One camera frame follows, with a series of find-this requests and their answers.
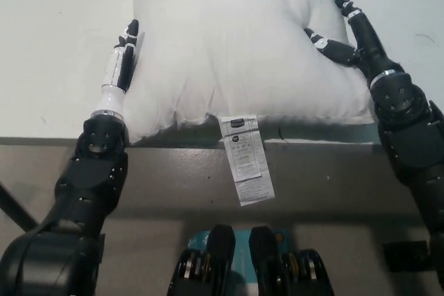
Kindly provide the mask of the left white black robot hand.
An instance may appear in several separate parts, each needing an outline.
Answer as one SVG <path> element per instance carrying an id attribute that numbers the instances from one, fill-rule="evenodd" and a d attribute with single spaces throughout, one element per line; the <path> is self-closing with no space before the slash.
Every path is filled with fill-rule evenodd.
<path id="1" fill-rule="evenodd" d="M 138 33 L 139 21 L 133 19 L 118 36 L 105 69 L 101 98 L 91 117 L 105 115 L 123 120 L 123 102 L 133 78 Z"/>

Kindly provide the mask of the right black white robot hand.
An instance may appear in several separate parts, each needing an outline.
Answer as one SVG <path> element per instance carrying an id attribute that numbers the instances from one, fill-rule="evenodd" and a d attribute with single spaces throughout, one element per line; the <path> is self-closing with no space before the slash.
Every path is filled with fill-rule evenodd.
<path id="1" fill-rule="evenodd" d="M 369 87 L 379 80 L 387 80 L 390 77 L 410 82 L 410 75 L 400 64 L 387 56 L 375 29 L 362 9 L 356 7 L 351 0 L 334 0 L 334 3 L 347 19 L 357 45 L 353 47 L 328 39 L 310 28 L 305 28 L 304 32 L 318 52 L 337 64 L 358 68 Z"/>

